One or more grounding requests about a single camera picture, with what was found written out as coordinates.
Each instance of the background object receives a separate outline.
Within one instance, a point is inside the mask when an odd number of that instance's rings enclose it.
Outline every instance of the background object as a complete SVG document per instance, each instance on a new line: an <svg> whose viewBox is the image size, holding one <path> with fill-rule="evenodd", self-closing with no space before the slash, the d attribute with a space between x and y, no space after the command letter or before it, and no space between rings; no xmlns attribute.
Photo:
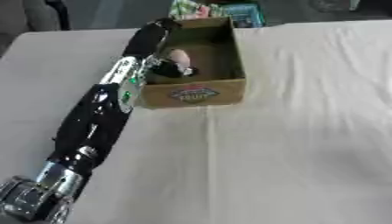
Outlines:
<svg viewBox="0 0 392 224"><path fill-rule="evenodd" d="M310 4L318 11L350 11L352 9L349 0L310 0Z"/></svg>
<svg viewBox="0 0 392 224"><path fill-rule="evenodd" d="M56 31L59 28L56 12L44 0L1 0L0 56L24 32Z"/></svg>

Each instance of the white tablecloth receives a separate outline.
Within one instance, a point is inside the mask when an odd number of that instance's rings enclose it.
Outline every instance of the white tablecloth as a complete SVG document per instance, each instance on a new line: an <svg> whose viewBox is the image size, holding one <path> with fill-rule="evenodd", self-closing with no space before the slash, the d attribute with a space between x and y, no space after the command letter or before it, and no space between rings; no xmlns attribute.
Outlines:
<svg viewBox="0 0 392 224"><path fill-rule="evenodd" d="M69 224L390 224L390 21L237 30L237 105L137 108ZM0 179L39 171L134 31L31 33L0 61Z"/></svg>

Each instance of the table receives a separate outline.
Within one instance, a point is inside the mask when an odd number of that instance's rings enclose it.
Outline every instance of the table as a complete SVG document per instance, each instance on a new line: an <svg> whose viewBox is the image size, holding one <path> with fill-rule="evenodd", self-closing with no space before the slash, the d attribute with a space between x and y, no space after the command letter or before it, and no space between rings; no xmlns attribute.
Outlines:
<svg viewBox="0 0 392 224"><path fill-rule="evenodd" d="M389 224L390 21L235 31L237 105L137 108L72 224ZM0 60L0 179L51 137L134 30L27 33Z"/></svg>

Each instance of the silver metal part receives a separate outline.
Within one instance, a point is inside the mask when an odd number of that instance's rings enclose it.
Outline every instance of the silver metal part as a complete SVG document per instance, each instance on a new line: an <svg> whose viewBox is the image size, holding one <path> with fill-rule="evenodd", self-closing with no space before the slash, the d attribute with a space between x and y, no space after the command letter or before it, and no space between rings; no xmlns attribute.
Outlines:
<svg viewBox="0 0 392 224"><path fill-rule="evenodd" d="M73 204L71 197L56 196L56 192L48 189L39 183L28 178L14 177L0 187L2 196L0 197L0 214L14 217L20 221L34 221L42 206L48 201L53 201L57 205L66 205L67 211L70 211ZM58 214L59 207L56 206L50 214ZM63 224L66 213L62 215L52 215L46 218L51 224Z"/></svg>
<svg viewBox="0 0 392 224"><path fill-rule="evenodd" d="M48 162L36 180L14 177L0 186L0 214L34 221L41 207L49 202L55 206L46 207L52 210L43 218L51 224L63 224L82 184L81 175Z"/></svg>
<svg viewBox="0 0 392 224"><path fill-rule="evenodd" d="M89 158L95 158L97 156L96 150L94 148L91 148L90 146L80 147L78 149L78 152Z"/></svg>
<svg viewBox="0 0 392 224"><path fill-rule="evenodd" d="M83 182L83 177L60 164L47 162L36 182L61 196L74 196Z"/></svg>

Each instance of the colorful object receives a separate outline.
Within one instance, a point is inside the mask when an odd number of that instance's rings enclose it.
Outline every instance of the colorful object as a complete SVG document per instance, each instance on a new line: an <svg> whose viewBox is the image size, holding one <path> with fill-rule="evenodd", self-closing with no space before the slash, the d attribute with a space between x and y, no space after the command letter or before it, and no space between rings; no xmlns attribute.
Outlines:
<svg viewBox="0 0 392 224"><path fill-rule="evenodd" d="M237 28L263 27L263 15L255 3L227 4L223 9L233 19Z"/></svg>
<svg viewBox="0 0 392 224"><path fill-rule="evenodd" d="M217 18L228 14L217 4L205 5L191 0L174 0L169 16L175 19Z"/></svg>

